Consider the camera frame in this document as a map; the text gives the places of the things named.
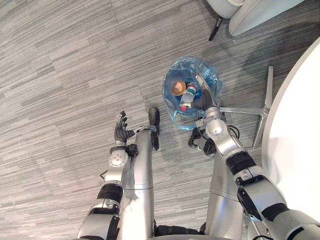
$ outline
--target bottle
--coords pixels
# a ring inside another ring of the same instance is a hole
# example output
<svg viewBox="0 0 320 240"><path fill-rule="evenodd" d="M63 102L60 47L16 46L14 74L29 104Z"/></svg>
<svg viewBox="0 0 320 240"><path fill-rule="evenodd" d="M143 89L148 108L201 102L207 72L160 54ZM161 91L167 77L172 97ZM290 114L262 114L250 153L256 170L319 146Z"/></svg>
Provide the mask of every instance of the bottle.
<svg viewBox="0 0 320 240"><path fill-rule="evenodd" d="M182 103L191 103L195 98L196 92L197 92L196 84L194 82L188 83L186 91L184 92L184 94L181 97L181 102Z"/></svg>

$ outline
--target white chair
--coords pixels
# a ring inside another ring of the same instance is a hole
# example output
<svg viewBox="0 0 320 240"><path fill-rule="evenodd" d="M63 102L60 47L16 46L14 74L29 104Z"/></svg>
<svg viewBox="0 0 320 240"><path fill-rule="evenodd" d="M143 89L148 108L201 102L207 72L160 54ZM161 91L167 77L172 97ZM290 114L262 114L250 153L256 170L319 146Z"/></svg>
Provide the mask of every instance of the white chair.
<svg viewBox="0 0 320 240"><path fill-rule="evenodd" d="M253 27L294 7L304 0L207 0L219 15L209 41L216 35L223 18L230 19L229 32L232 36L252 29Z"/></svg>

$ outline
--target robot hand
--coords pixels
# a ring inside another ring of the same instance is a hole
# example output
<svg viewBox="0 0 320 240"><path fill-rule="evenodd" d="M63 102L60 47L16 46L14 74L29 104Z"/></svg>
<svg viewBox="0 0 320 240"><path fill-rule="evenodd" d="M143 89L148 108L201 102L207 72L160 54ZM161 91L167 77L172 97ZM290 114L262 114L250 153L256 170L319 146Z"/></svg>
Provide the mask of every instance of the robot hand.
<svg viewBox="0 0 320 240"><path fill-rule="evenodd" d="M127 127L127 118L125 117L126 113L125 111L120 112L118 115L118 120L115 124L114 128L114 140L115 143L126 143L127 139L133 137L135 135L135 132L133 130L126 130Z"/></svg>

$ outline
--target metal chair base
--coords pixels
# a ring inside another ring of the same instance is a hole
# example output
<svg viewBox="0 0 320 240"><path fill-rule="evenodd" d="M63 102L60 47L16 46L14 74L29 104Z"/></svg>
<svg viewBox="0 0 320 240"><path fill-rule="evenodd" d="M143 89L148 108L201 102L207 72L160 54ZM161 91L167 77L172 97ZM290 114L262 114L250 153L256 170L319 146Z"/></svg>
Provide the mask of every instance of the metal chair base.
<svg viewBox="0 0 320 240"><path fill-rule="evenodd" d="M237 107L220 107L221 112L226 113L239 113L239 114L256 114L260 115L260 121L258 125L258 129L256 131L256 135L253 140L253 147L257 147L261 142L262 135L265 129L267 117L272 104L272 82L274 77L274 67L268 67L268 79L266 82L266 91L265 91L265 99L264 99L264 107L262 108L237 108Z"/></svg>

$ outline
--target trash bag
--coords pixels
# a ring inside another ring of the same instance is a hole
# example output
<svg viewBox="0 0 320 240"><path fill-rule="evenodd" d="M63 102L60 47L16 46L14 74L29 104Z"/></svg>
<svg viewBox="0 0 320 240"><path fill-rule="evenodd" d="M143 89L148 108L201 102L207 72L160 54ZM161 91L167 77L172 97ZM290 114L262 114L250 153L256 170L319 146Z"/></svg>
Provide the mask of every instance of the trash bag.
<svg viewBox="0 0 320 240"><path fill-rule="evenodd" d="M211 88L214 97L219 101L219 96L223 83L219 80L218 72L214 66L209 66L201 60L180 56L169 68L162 84L162 96L166 109L173 123L182 130L190 131L196 127L196 121L205 117L203 110L188 108L186 111L180 110L182 95L173 95L172 87L177 81L195 83L196 93L194 100L201 96L201 88L196 80L196 75L201 76Z"/></svg>

